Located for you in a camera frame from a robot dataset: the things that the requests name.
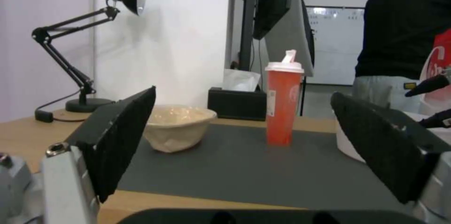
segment black tissue box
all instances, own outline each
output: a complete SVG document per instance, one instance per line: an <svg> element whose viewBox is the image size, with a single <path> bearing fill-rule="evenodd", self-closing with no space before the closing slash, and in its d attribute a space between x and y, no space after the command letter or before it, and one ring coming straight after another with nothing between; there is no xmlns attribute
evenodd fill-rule
<svg viewBox="0 0 451 224"><path fill-rule="evenodd" d="M218 118L265 121L266 93L213 87L208 91L208 108L214 110Z"/></svg>

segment floor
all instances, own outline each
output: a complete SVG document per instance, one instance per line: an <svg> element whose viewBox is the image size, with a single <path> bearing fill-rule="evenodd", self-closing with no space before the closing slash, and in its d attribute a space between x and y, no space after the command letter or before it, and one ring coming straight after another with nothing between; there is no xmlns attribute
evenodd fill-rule
<svg viewBox="0 0 451 224"><path fill-rule="evenodd" d="M309 118L334 118L330 98L334 92L351 94L351 86L315 85L306 86L304 116Z"/></svg>

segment table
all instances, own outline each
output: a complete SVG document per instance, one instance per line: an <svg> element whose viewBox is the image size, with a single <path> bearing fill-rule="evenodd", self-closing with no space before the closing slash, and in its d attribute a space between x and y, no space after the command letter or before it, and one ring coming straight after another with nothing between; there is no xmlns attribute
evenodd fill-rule
<svg viewBox="0 0 451 224"><path fill-rule="evenodd" d="M54 112L56 118L83 119L89 114ZM212 123L233 126L265 127L265 122L216 119ZM27 162L32 172L39 171L45 150L51 144L64 141L81 123L54 121L43 123L34 117L0 123L0 151L17 155ZM305 117L295 119L294 130L335 133L334 120ZM214 208L214 209L291 209L284 206L236 203L221 200L176 197L151 193L116 191L101 206L99 223L117 223L130 214L148 208Z"/></svg>

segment cup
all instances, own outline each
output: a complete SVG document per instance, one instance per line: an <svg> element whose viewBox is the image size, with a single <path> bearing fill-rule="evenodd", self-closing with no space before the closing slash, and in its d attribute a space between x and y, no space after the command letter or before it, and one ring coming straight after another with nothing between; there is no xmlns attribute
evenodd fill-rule
<svg viewBox="0 0 451 224"><path fill-rule="evenodd" d="M290 145L298 104L302 65L294 62L295 50L287 51L282 62L270 62L266 103L266 137L270 145Z"/></svg>

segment black desk lamp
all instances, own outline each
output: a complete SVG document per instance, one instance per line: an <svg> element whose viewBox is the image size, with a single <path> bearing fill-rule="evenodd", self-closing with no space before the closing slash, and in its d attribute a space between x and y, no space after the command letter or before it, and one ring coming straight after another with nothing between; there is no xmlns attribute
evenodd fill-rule
<svg viewBox="0 0 451 224"><path fill-rule="evenodd" d="M112 21L116 18L116 15L119 13L119 10L116 8L116 1L122 1L123 4L134 14L141 15L144 10L144 5L146 0L112 0L113 6L108 4L109 0L106 0L106 7L102 8L98 11L82 15L80 17L76 17L70 20L66 20L64 22L60 22L51 26L37 28L33 31L32 37L38 42L44 49L47 51L50 56L55 59L55 61L63 68L63 70L69 74L69 76L77 83L80 88L80 96L79 99L70 100L66 103L66 110L71 112L79 112L79 113L89 113L93 112L95 109L102 105L110 104L113 101L108 99L99 99L99 98L86 98L87 94L94 94L95 89L92 87L93 80L91 80L87 75L82 73L80 70L71 65L51 44L52 40L69 35L70 33L78 32L81 30L85 30L90 27L94 27L100 25L102 23L106 23ZM92 22L80 27L64 27L65 25L78 22L80 20L85 20L87 18L105 14L106 19L99 20L96 22ZM36 110L35 117L37 120L41 120L44 122L53 121L52 118L48 118L51 116L51 113L46 113L43 111Z"/></svg>

